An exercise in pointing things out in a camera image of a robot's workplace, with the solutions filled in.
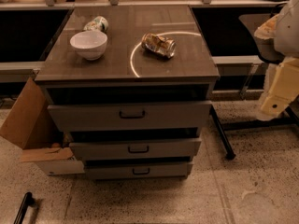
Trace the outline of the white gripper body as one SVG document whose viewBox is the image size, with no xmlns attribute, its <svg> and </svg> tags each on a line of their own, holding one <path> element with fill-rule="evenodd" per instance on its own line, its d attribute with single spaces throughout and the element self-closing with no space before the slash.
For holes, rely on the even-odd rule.
<svg viewBox="0 0 299 224">
<path fill-rule="evenodd" d="M 276 74 L 276 71 L 277 71 L 277 65 L 276 64 L 273 64 L 273 63 L 270 63 L 268 65 L 268 68 L 266 70 L 266 73 L 265 73 L 265 77 L 264 77 L 264 84 L 263 84 L 263 90 L 264 91 L 269 91 L 271 85 L 272 85 L 272 82 L 274 80 L 274 77 L 275 77 L 275 74 Z"/>
</svg>

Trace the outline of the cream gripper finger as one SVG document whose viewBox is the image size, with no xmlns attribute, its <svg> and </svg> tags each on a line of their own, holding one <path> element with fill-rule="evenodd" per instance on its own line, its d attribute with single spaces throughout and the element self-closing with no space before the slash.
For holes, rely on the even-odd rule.
<svg viewBox="0 0 299 224">
<path fill-rule="evenodd" d="M 256 118 L 268 121 L 277 118 L 299 95 L 299 59 L 287 57 L 278 64 L 269 91 L 263 91 L 256 109 Z"/>
</svg>

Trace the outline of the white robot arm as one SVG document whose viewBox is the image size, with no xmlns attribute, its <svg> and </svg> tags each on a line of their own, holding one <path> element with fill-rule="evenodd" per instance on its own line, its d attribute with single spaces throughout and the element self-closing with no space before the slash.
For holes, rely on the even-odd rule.
<svg viewBox="0 0 299 224">
<path fill-rule="evenodd" d="M 263 40 L 274 39 L 275 51 L 285 56 L 266 71 L 256 118 L 277 118 L 299 95 L 299 0 L 289 0 L 280 12 L 254 32 Z"/>
</svg>

